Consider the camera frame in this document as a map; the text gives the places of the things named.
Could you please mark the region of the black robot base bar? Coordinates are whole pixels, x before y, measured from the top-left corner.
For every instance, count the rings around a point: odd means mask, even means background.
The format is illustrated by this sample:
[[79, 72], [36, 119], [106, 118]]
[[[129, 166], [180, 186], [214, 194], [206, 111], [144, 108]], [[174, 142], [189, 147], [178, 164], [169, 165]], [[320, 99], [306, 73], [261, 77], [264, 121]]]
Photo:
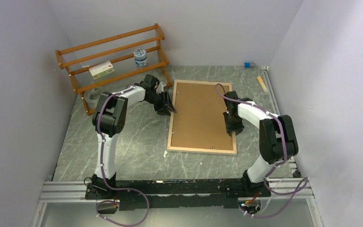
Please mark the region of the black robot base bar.
[[93, 176], [86, 200], [112, 200], [120, 211], [179, 207], [235, 209], [244, 199], [270, 197], [268, 183], [252, 183], [247, 176], [226, 179], [109, 180]]

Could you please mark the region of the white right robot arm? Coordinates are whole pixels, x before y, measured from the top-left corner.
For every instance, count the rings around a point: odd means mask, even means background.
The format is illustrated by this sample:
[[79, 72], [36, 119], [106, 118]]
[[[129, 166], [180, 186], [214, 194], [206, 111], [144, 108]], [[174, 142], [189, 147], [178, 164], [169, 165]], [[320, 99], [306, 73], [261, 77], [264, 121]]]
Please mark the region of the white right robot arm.
[[259, 130], [259, 157], [244, 172], [247, 180], [241, 183], [242, 193], [253, 196], [259, 190], [259, 183], [269, 177], [276, 167], [298, 154], [294, 124], [289, 115], [271, 113], [250, 99], [240, 99], [235, 91], [221, 97], [226, 106], [223, 115], [227, 134], [242, 132], [243, 120]]

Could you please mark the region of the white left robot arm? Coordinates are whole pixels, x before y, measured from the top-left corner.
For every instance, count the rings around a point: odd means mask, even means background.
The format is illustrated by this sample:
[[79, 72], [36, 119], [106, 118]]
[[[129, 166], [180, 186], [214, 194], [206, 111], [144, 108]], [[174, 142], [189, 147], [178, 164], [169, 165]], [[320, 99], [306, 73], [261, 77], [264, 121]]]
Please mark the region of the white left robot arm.
[[167, 83], [149, 74], [122, 91], [100, 94], [92, 119], [98, 138], [98, 160], [92, 185], [105, 199], [116, 194], [116, 143], [125, 126], [127, 108], [139, 102], [152, 104], [158, 115], [170, 116], [176, 112]]

